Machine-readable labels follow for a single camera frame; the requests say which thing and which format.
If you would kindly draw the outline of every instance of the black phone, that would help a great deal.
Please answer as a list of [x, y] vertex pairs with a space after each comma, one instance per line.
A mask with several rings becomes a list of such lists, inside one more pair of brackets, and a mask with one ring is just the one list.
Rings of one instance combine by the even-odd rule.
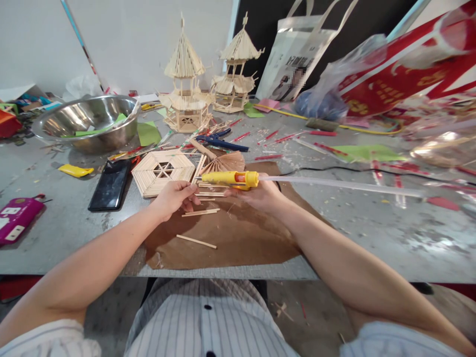
[[89, 211], [114, 211], [121, 207], [130, 165], [130, 160], [106, 163], [91, 202], [89, 202]]

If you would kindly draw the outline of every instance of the striped shirt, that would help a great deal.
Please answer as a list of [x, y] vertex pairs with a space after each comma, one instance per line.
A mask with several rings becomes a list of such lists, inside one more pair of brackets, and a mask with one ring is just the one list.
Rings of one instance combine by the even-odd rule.
[[[99, 344], [85, 339], [74, 320], [37, 327], [0, 349], [0, 357], [100, 355]], [[136, 314], [124, 355], [298, 356], [255, 287], [247, 280], [221, 279], [157, 279]], [[429, 336], [383, 322], [365, 325], [340, 355], [462, 356]]]

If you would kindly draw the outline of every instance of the white tote bag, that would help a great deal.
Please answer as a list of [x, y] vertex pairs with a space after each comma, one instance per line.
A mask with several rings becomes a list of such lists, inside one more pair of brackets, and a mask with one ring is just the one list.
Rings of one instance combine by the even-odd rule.
[[293, 100], [332, 40], [339, 34], [358, 0], [352, 1], [337, 30], [322, 29], [334, 0], [323, 15], [310, 16], [313, 0], [306, 0], [306, 16], [292, 17], [302, 0], [296, 0], [288, 16], [278, 21], [278, 33], [256, 91], [258, 99]]

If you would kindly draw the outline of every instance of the floor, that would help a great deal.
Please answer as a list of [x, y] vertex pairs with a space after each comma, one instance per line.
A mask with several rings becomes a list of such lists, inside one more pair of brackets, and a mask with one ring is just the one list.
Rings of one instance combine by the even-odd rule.
[[[118, 278], [88, 308], [85, 335], [99, 342], [103, 356], [123, 355], [146, 283], [146, 278]], [[476, 302], [460, 299], [442, 287], [436, 287], [435, 292], [429, 300], [442, 306], [442, 312], [452, 322], [460, 323], [462, 331], [474, 334]], [[341, 302], [321, 281], [268, 281], [268, 302], [286, 341], [302, 357], [338, 356], [342, 339], [351, 341], [355, 337]], [[277, 317], [276, 305], [283, 303], [286, 314]], [[0, 321], [13, 305], [0, 305]], [[460, 309], [464, 312], [462, 320], [454, 313]]]

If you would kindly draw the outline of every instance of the metal bowl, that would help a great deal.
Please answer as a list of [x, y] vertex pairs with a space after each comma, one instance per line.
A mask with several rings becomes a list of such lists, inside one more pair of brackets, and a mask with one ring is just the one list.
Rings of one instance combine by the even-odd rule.
[[120, 126], [99, 134], [64, 138], [76, 131], [108, 127], [123, 113], [128, 116], [136, 100], [127, 96], [105, 95], [65, 103], [39, 116], [32, 127], [41, 139], [70, 145], [84, 154], [102, 154], [123, 147], [137, 133], [137, 115], [131, 116]]

